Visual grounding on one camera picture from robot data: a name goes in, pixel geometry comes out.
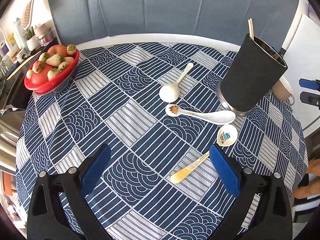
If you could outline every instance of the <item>strawberry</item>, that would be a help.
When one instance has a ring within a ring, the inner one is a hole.
[[[77,50],[76,46],[73,44],[70,44],[67,47],[67,54],[71,56],[76,53],[76,50]]]
[[[44,67],[44,63],[41,62],[41,61],[36,61],[35,63],[33,63],[33,66],[32,66],[32,71],[34,73],[40,73],[42,70],[43,70],[43,67]]]
[[[44,53],[42,53],[42,54],[40,55],[39,61],[45,62],[48,58],[49,58],[49,54],[46,53],[46,52],[44,52]]]
[[[51,70],[48,71],[48,80],[52,80],[54,79],[56,76],[58,76],[61,73],[60,70],[58,70],[57,68],[53,68]]]
[[[61,71],[63,71],[63,70],[65,70],[67,67],[68,67],[68,62],[61,62],[61,64],[58,66],[58,70],[61,70]]]
[[[68,62],[68,64],[70,65],[73,62],[73,57],[65,57],[64,61]]]
[[[32,69],[29,69],[29,70],[27,71],[26,77],[27,77],[27,78],[32,78],[32,75],[33,75],[33,74],[34,74],[33,70],[32,70]]]
[[[46,63],[50,66],[58,67],[61,64],[61,56],[58,54],[53,55],[52,57],[49,57],[46,60]]]

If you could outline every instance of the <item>black cylindrical container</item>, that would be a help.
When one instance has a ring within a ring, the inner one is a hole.
[[[247,34],[228,73],[217,85],[217,96],[225,108],[245,116],[287,69],[273,48]]]

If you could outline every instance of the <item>metal bolt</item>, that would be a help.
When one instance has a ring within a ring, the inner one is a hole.
[[[252,170],[250,168],[244,168],[244,173],[251,174]]]
[[[68,172],[69,172],[70,174],[74,174],[74,173],[76,173],[76,171],[77,171],[77,168],[76,168],[76,167],[71,167],[71,168],[68,170]]]
[[[281,178],[281,174],[280,174],[279,172],[275,172],[275,173],[274,173],[274,176],[275,176],[277,179]]]
[[[40,173],[39,173],[39,177],[44,177],[46,175],[46,172],[45,171],[41,171]]]

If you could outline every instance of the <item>hand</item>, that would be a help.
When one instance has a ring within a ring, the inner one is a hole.
[[[313,159],[308,162],[309,168],[307,174],[314,174],[320,176],[320,159]],[[295,198],[306,198],[312,195],[320,194],[320,180],[312,182],[310,185],[305,187],[298,187],[291,196]]]

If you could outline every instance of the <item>plastic basket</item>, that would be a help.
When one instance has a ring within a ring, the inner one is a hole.
[[[73,72],[73,70],[75,69],[78,63],[79,55],[80,53],[77,50],[76,53],[72,56],[74,58],[74,61],[63,72],[57,75],[54,79],[47,81],[46,83],[43,83],[41,85],[34,85],[31,79],[28,79],[27,77],[25,77],[24,85],[26,89],[35,90],[38,94],[44,94],[53,90],[58,85],[60,85],[68,76],[70,76],[70,74]]]

